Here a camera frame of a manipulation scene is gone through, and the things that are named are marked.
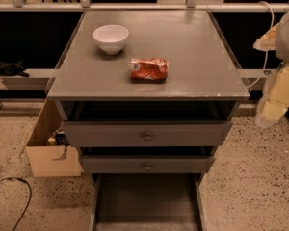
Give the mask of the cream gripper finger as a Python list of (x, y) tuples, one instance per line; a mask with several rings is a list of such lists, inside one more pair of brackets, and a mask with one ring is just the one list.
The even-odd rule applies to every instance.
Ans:
[(262, 128), (277, 124), (289, 108), (289, 64), (267, 78), (256, 111), (255, 123)]
[(253, 48), (263, 52), (274, 51), (276, 49), (276, 31), (278, 26), (279, 24), (276, 24), (270, 28), (253, 44)]

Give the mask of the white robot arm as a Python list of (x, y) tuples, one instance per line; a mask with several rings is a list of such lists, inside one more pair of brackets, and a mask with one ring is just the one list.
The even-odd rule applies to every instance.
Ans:
[(289, 11), (253, 45), (259, 51), (275, 51), (283, 67), (267, 78), (260, 99), (256, 124), (269, 127), (280, 121), (289, 109)]

